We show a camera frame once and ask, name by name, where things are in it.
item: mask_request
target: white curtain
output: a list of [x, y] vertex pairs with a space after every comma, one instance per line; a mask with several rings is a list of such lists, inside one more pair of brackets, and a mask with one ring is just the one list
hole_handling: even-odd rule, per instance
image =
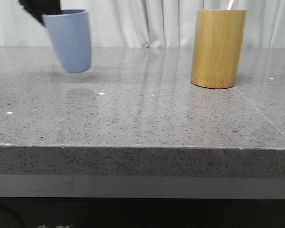
[[[61, 0], [89, 9], [93, 47], [192, 48], [198, 9], [229, 0]], [[285, 48], [285, 0], [235, 0], [248, 10], [243, 47]], [[46, 30], [17, 0], [0, 0], [0, 46], [50, 46]]]

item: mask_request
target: granite countertop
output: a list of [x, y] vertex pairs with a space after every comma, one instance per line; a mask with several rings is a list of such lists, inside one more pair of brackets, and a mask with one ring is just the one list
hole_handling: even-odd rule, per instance
[[285, 178], [285, 48], [243, 49], [236, 86], [190, 83], [192, 49], [0, 47], [0, 174]]

